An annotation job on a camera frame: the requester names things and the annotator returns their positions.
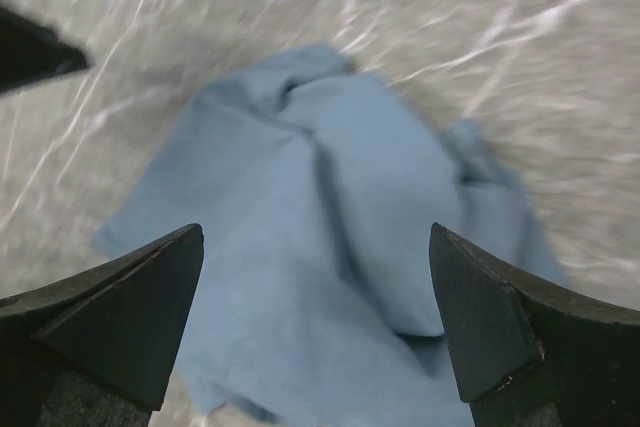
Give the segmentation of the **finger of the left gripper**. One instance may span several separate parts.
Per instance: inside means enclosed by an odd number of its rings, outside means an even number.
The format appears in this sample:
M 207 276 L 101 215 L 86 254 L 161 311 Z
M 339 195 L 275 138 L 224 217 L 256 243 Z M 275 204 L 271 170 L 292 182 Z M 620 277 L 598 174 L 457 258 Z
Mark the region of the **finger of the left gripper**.
M 89 69 L 90 57 L 58 32 L 1 7 L 1 92 Z

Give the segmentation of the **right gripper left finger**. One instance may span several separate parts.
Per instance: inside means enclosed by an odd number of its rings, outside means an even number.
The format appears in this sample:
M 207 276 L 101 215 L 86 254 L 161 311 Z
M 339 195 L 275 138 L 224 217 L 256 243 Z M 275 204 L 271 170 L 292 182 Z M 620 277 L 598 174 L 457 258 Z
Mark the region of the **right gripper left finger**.
M 4 426 L 146 426 L 161 409 L 200 277 L 186 225 L 1 301 Z

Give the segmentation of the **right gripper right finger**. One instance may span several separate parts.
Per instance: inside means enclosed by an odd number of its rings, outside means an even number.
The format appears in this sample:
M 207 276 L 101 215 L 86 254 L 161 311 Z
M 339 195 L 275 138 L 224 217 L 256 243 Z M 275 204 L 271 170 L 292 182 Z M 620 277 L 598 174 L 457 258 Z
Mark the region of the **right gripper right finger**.
M 435 297 L 477 426 L 636 426 L 639 313 L 431 229 Z

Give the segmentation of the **grey-blue t shirt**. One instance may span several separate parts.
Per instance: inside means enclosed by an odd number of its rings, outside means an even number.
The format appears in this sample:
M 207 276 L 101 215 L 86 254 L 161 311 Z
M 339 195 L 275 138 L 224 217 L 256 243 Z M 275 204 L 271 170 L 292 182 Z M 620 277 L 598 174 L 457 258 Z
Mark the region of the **grey-blue t shirt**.
M 474 123 L 430 128 L 324 45 L 204 87 L 94 242 L 116 258 L 188 223 L 204 262 L 176 365 L 203 413 L 468 426 L 432 226 L 566 283 L 522 182 Z

